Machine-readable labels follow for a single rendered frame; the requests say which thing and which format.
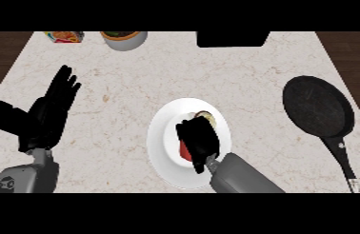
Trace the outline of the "black box appliance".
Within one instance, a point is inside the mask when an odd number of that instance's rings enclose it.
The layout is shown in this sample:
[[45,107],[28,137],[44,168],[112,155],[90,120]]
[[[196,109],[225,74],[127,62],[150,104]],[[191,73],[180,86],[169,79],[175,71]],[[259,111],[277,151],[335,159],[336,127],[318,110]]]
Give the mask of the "black box appliance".
[[200,48],[261,47],[268,31],[199,31],[196,45]]

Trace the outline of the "colourful snack packet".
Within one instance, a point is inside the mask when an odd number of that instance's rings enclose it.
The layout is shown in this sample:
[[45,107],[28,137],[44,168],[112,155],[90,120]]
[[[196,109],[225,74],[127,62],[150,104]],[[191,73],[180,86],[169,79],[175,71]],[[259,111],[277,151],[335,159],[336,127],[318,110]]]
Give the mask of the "colourful snack packet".
[[53,43],[79,43],[84,37],[82,31],[45,31],[45,37]]

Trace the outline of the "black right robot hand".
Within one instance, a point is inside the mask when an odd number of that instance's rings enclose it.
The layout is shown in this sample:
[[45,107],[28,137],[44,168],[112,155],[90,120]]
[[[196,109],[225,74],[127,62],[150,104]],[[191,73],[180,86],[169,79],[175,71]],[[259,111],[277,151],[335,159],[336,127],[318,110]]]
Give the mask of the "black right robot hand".
[[183,120],[175,125],[178,140],[184,143],[191,155],[194,172],[203,172],[206,158],[219,156],[219,139],[209,121],[202,117]]

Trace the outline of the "red bell pepper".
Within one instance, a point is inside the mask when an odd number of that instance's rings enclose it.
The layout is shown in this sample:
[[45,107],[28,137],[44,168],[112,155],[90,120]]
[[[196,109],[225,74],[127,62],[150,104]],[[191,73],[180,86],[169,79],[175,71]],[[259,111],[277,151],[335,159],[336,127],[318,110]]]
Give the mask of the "red bell pepper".
[[184,160],[187,160],[188,162],[191,161],[191,154],[187,150],[186,144],[183,141],[180,141],[180,156]]

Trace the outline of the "black frying pan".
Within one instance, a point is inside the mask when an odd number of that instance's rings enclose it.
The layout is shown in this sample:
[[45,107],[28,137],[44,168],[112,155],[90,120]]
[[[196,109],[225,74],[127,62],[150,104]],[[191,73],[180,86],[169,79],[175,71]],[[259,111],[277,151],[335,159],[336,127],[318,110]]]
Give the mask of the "black frying pan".
[[296,76],[284,84],[283,106],[292,123],[324,144],[340,166],[349,192],[360,193],[360,180],[345,152],[345,136],[354,128],[354,111],[343,94],[320,78]]

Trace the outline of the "grey pot with orange rim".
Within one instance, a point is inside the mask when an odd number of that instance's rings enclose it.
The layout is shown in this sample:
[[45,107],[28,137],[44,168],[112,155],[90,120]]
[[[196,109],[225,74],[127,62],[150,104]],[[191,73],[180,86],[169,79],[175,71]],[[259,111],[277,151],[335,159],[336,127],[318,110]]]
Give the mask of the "grey pot with orange rim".
[[134,31],[127,36],[112,37],[101,31],[101,37],[104,38],[104,43],[113,50],[128,51],[135,49],[144,43],[147,32]]

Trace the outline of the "white round plate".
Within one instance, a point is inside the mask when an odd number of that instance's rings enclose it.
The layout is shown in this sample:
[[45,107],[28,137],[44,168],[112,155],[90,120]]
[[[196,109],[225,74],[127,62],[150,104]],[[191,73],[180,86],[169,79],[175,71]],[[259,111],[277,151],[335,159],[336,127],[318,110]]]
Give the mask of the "white round plate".
[[193,163],[180,156],[180,141],[175,125],[191,120],[194,114],[208,111],[215,119],[215,132],[219,139],[219,161],[230,152],[231,139],[225,118],[205,101],[196,98],[180,98],[168,102],[152,119],[146,148],[152,166],[165,182],[181,189],[200,189],[209,186],[211,173],[194,173]]

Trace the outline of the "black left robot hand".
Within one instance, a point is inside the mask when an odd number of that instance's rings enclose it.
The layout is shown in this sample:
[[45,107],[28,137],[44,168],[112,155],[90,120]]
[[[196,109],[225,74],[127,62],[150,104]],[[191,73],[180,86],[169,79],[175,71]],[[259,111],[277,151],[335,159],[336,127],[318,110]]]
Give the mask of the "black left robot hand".
[[0,130],[17,137],[17,151],[51,149],[62,137],[75,94],[81,83],[72,68],[63,65],[51,79],[45,94],[23,111],[0,101]]

